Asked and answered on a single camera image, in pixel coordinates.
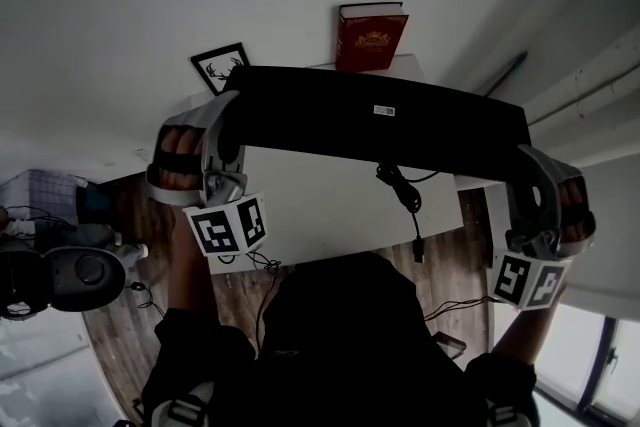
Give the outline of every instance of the window frame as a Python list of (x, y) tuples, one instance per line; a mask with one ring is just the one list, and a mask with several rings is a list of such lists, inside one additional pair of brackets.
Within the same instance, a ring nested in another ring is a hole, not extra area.
[(553, 405), (588, 427), (624, 427), (627, 422), (593, 404), (604, 373), (615, 356), (618, 320), (605, 317), (596, 356), (579, 402), (575, 402), (548, 384), (538, 381), (535, 391)]

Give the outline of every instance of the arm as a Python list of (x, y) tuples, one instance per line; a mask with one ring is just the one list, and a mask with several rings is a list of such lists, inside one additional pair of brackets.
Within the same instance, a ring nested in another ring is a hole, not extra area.
[[(573, 180), (565, 182), (559, 189), (562, 208), (570, 208), (571, 206), (582, 204), (580, 191)], [(575, 242), (584, 239), (586, 236), (582, 221), (562, 229), (563, 241)], [(566, 282), (560, 284), (560, 290), (558, 290), (554, 302), (549, 308), (521, 312), (494, 347), (493, 354), (508, 356), (521, 361), (525, 365), (533, 365), (542, 349), (566, 286)]]
[(561, 295), (562, 290), (549, 308), (521, 312), (491, 352), (532, 366), (547, 337)]
[[(173, 127), (162, 141), (162, 150), (179, 155), (202, 154), (202, 131)], [(198, 175), (160, 172), (160, 186), (166, 189), (195, 189), (201, 183)], [(174, 207), (175, 226), (171, 241), (169, 273), (169, 308), (213, 313), (216, 300), (207, 259), (202, 256), (189, 221), (182, 209)]]
[(200, 252), (187, 217), (177, 208), (174, 214), (176, 224), (172, 237), (169, 308), (217, 315), (207, 259)]

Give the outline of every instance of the power cord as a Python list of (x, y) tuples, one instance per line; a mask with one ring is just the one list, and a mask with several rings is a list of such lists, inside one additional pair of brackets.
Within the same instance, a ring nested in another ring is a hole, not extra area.
[(230, 260), (223, 260), (223, 256), (219, 256), (218, 255), (218, 260), (220, 260), (220, 263), (223, 263), (225, 265), (231, 265), (233, 262), (236, 261), (236, 255), (231, 255), (231, 259)]
[[(270, 260), (262, 253), (258, 253), (257, 251), (251, 251), (250, 253), (247, 253), (247, 256), (253, 262), (253, 266), (256, 268), (256, 270), (259, 270), (258, 264), (261, 264), (262, 268), (272, 276), (275, 276), (278, 273), (278, 271), (280, 270), (280, 265), (282, 265), (282, 262), (280, 260)], [(256, 256), (262, 258), (262, 261), (256, 260)]]
[(19, 209), (19, 208), (28, 208), (30, 210), (37, 210), (38, 212), (42, 212), (44, 214), (44, 215), (41, 215), (41, 216), (38, 216), (38, 217), (29, 217), (27, 219), (22, 219), (24, 221), (45, 220), (45, 221), (60, 223), (60, 224), (62, 224), (64, 226), (66, 226), (67, 228), (71, 228), (73, 230), (76, 229), (76, 227), (73, 224), (71, 224), (69, 221), (65, 221), (61, 217), (57, 217), (55, 215), (51, 215), (50, 212), (46, 211), (43, 208), (32, 207), (30, 205), (17, 205), (17, 206), (14, 206), (14, 207), (4, 207), (5, 210), (15, 210), (15, 209)]
[(144, 308), (150, 308), (151, 306), (155, 306), (160, 316), (164, 318), (164, 311), (162, 310), (162, 308), (160, 308), (160, 306), (158, 306), (155, 302), (153, 302), (153, 294), (151, 293), (151, 289), (147, 287), (144, 283), (140, 283), (139, 281), (134, 281), (133, 283), (131, 283), (131, 285), (128, 285), (125, 288), (130, 288), (131, 290), (134, 290), (136, 292), (144, 292), (146, 290), (146, 292), (149, 294), (149, 298), (147, 301), (140, 303), (138, 305), (138, 308), (144, 309)]
[(402, 203), (411, 214), (413, 225), (416, 227), (416, 238), (413, 241), (413, 259), (416, 263), (424, 262), (424, 245), (422, 243), (422, 237), (420, 236), (418, 220), (416, 219), (416, 213), (422, 207), (422, 196), (420, 196), (420, 191), (411, 184), (429, 180), (439, 172), (440, 171), (436, 171), (417, 180), (408, 180), (395, 164), (380, 163), (376, 169), (376, 177), (378, 180), (382, 180), (387, 185), (393, 187), (400, 203)]
[[(467, 308), (480, 306), (485, 302), (500, 303), (502, 301), (498, 301), (497, 299), (494, 299), (493, 297), (489, 297), (488, 295), (485, 295), (480, 299), (470, 299), (468, 301), (445, 301), (440, 306), (438, 306), (436, 310), (431, 312), (429, 315), (425, 315), (424, 321), (429, 322), (431, 320), (435, 320), (437, 317), (439, 317), (443, 313), (448, 313), (454, 310), (466, 310)], [(449, 304), (450, 306), (447, 306), (446, 308), (442, 309), (442, 307), (445, 306), (446, 304)]]

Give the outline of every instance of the person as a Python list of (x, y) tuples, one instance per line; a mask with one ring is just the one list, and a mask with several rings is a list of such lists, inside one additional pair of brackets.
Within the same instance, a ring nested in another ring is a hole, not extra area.
[[(162, 145), (201, 151), (184, 127)], [(180, 189), (197, 177), (164, 171), (160, 182)], [(576, 191), (563, 190), (563, 205)], [(162, 425), (171, 411), (187, 425), (204, 415), (209, 425), (539, 425), (533, 365), (560, 294), (551, 308), (520, 313), (493, 350), (463, 371), (431, 339), (415, 285), (390, 262), (365, 253), (307, 263), (267, 307), (256, 357), (242, 331), (221, 325), (206, 259), (184, 213), (174, 214), (168, 311), (156, 327), (161, 349), (142, 393), (147, 424)], [(578, 237), (580, 229), (563, 236)]]

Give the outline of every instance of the red book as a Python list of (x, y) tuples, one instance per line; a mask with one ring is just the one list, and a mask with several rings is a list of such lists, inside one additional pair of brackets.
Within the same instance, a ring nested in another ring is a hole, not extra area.
[(409, 15), (402, 2), (340, 6), (336, 70), (386, 70)]

